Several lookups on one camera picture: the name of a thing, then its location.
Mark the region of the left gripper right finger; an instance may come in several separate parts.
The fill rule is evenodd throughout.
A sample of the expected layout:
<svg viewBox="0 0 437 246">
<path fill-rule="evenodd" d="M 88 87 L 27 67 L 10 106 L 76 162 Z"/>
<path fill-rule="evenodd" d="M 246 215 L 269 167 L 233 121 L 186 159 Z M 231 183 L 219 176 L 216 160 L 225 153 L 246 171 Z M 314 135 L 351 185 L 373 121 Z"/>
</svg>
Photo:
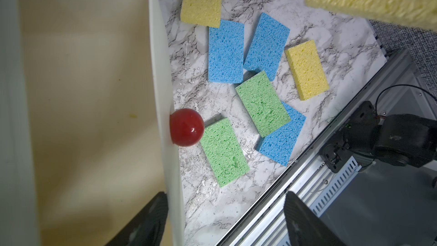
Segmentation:
<svg viewBox="0 0 437 246">
<path fill-rule="evenodd" d="M 345 246 L 292 191 L 286 194 L 284 215 L 292 246 Z"/>
</svg>

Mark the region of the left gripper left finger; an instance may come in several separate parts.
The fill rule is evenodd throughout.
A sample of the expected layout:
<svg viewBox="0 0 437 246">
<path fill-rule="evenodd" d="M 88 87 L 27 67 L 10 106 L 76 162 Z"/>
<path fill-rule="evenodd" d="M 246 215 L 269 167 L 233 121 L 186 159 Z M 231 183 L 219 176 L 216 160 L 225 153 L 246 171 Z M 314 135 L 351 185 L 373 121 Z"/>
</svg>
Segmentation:
<svg viewBox="0 0 437 246">
<path fill-rule="evenodd" d="M 106 246 L 159 246 L 167 216 L 167 194 L 161 191 Z"/>
</svg>

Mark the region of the drawer with red knob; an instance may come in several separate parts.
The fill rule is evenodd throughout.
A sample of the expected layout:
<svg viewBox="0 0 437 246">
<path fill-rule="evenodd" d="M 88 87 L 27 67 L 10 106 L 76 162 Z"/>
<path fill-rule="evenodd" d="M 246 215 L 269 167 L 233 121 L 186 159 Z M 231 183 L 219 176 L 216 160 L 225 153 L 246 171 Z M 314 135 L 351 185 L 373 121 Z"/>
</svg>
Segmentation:
<svg viewBox="0 0 437 246">
<path fill-rule="evenodd" d="M 159 0 L 1 0 L 1 244 L 125 245 L 160 192 L 184 243 Z"/>
</svg>

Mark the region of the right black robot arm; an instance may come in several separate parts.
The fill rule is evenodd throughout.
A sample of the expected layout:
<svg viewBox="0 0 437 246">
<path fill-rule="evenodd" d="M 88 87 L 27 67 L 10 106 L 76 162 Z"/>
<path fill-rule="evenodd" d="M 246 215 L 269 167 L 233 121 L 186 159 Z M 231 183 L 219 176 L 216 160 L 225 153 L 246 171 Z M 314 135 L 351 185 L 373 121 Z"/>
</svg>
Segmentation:
<svg viewBox="0 0 437 246">
<path fill-rule="evenodd" d="M 393 166 L 422 167 L 437 159 L 437 122 L 416 115 L 391 115 L 380 125 L 374 155 Z"/>
</svg>

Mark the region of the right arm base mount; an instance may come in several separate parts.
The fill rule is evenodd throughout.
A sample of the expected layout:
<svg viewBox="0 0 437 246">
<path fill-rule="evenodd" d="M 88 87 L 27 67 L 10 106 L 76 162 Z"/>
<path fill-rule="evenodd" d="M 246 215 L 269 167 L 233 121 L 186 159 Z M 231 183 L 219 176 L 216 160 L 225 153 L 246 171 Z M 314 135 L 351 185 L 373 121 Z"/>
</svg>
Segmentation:
<svg viewBox="0 0 437 246">
<path fill-rule="evenodd" d="M 380 130 L 373 104 L 364 101 L 327 140 L 318 154 L 333 173 L 338 173 L 353 155 L 375 159 L 374 146 Z"/>
</svg>

